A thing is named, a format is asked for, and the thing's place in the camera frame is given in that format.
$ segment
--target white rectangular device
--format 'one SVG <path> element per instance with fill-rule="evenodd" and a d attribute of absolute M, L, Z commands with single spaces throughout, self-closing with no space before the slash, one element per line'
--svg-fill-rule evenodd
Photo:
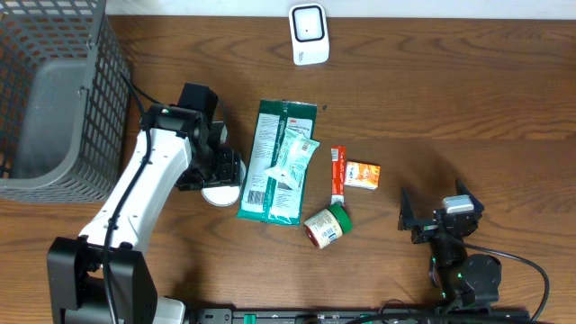
<path fill-rule="evenodd" d="M 330 45 L 324 7 L 320 4 L 297 4 L 290 8 L 289 19 L 294 64 L 326 62 Z"/>

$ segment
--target basket bottom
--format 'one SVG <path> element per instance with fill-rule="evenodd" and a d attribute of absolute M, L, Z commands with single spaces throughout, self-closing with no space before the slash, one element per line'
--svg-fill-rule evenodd
<path fill-rule="evenodd" d="M 60 58 L 36 72 L 11 178 L 43 176 L 57 167 L 70 150 L 86 71 L 85 58 Z"/>

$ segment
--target green and white package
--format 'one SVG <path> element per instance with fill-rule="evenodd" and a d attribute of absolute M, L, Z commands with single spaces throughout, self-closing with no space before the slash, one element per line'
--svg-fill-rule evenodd
<path fill-rule="evenodd" d="M 286 128 L 311 139 L 316 112 L 315 104 L 260 101 L 238 218 L 286 226 L 300 225 L 305 172 L 299 188 L 292 189 L 269 177 L 265 171 L 276 165 Z"/>
<path fill-rule="evenodd" d="M 286 128 L 276 165 L 264 173 L 292 190 L 300 190 L 308 163 L 319 143 L 302 133 Z"/>

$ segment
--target white packet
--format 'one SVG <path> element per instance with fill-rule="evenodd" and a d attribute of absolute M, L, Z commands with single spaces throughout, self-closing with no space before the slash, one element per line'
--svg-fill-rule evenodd
<path fill-rule="evenodd" d="M 293 190 L 300 190 L 308 163 L 319 145 L 316 140 L 286 127 L 276 165 L 264 173 Z"/>

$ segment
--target red packet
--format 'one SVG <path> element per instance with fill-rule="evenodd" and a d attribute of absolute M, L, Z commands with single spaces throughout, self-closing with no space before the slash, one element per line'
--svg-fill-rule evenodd
<path fill-rule="evenodd" d="M 346 171 L 346 147 L 333 146 L 332 153 L 332 201 L 344 205 L 344 172 Z"/>

